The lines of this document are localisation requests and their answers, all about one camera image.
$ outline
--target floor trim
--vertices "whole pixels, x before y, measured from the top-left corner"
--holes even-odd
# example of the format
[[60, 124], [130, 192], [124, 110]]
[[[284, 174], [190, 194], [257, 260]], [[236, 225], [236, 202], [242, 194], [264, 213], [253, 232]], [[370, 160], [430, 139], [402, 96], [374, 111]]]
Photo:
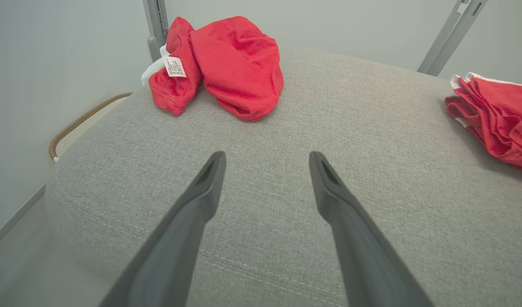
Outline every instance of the floor trim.
[[45, 194], [45, 186], [43, 186], [41, 190], [37, 191], [31, 200], [29, 200], [21, 208], [21, 210], [18, 211], [17, 214], [15, 214], [15, 216], [13, 216], [13, 218], [11, 218], [11, 220], [5, 224], [5, 226], [3, 226], [3, 228], [0, 230], [0, 240], [5, 237], [5, 235], [13, 228], [13, 226], [15, 226], [18, 221], [20, 221], [24, 214], [30, 210], [30, 208], [41, 198], [41, 196], [43, 196], [43, 194]]

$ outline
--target gray ottoman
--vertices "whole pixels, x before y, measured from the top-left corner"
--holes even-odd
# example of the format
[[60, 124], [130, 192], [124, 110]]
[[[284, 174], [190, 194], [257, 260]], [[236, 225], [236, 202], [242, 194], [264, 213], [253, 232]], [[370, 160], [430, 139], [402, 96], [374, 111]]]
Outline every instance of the gray ottoman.
[[308, 153], [321, 151], [437, 306], [522, 306], [522, 172], [445, 112], [446, 80], [281, 52], [276, 109], [243, 122], [202, 87], [180, 117], [149, 87], [103, 117], [47, 185], [55, 235], [114, 281], [208, 157], [227, 155], [189, 306], [347, 306]]

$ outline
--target folded red cloth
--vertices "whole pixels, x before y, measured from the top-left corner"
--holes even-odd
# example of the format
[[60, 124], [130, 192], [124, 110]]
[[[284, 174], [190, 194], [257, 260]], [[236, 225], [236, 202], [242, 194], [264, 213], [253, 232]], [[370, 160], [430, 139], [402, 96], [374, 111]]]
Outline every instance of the folded red cloth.
[[522, 169], [522, 85], [468, 74], [453, 77], [458, 97], [447, 97], [447, 113], [468, 129], [495, 158]]
[[191, 31], [194, 29], [187, 20], [177, 17], [168, 29], [166, 39], [166, 50], [170, 56], [181, 59], [187, 77], [168, 76], [166, 68], [163, 68], [149, 78], [153, 102], [176, 116], [179, 116], [193, 99], [202, 82], [202, 74], [191, 48]]
[[204, 86], [217, 103], [245, 121], [278, 104], [284, 86], [278, 45], [250, 20], [236, 16], [191, 32]]

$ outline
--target brown braided cord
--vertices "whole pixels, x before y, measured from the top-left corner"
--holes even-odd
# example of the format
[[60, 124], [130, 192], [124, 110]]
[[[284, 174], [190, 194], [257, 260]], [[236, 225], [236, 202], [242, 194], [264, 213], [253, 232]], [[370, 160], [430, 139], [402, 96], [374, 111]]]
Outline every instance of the brown braided cord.
[[103, 103], [100, 103], [96, 107], [93, 107], [90, 111], [85, 113], [83, 116], [76, 119], [76, 121], [72, 122], [68, 127], [64, 128], [64, 130], [60, 131], [59, 134], [57, 134], [49, 144], [49, 156], [51, 156], [51, 159], [54, 160], [55, 158], [58, 158], [56, 155], [56, 145], [65, 137], [68, 135], [68, 133], [72, 132], [75, 128], [77, 128], [79, 125], [81, 125], [84, 121], [89, 119], [92, 115], [95, 115], [96, 112], [102, 110], [104, 107], [107, 107], [110, 103], [117, 101], [121, 98], [125, 98], [130, 96], [132, 93], [123, 93], [116, 96], [111, 97], [110, 99], [104, 101]]

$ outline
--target gray floor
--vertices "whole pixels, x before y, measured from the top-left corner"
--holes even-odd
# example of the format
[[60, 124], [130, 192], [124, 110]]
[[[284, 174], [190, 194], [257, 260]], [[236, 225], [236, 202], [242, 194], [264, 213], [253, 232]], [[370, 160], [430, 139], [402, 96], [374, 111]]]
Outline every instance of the gray floor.
[[0, 241], [0, 306], [97, 306], [109, 285], [58, 246], [44, 201], [42, 197]]

